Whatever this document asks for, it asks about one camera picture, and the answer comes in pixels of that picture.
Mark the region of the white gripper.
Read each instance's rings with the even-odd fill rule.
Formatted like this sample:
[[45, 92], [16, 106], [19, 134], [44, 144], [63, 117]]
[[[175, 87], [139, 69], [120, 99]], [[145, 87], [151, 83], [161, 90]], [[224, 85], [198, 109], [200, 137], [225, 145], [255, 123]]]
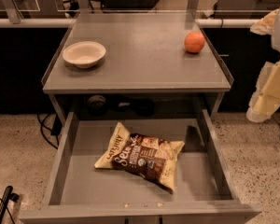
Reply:
[[[280, 8], [273, 10], [251, 27], [257, 35], [272, 35], [272, 47], [280, 52]], [[252, 122], [270, 119], [280, 107], [280, 61], [266, 62], [259, 73], [256, 90], [252, 94], [246, 117]]]

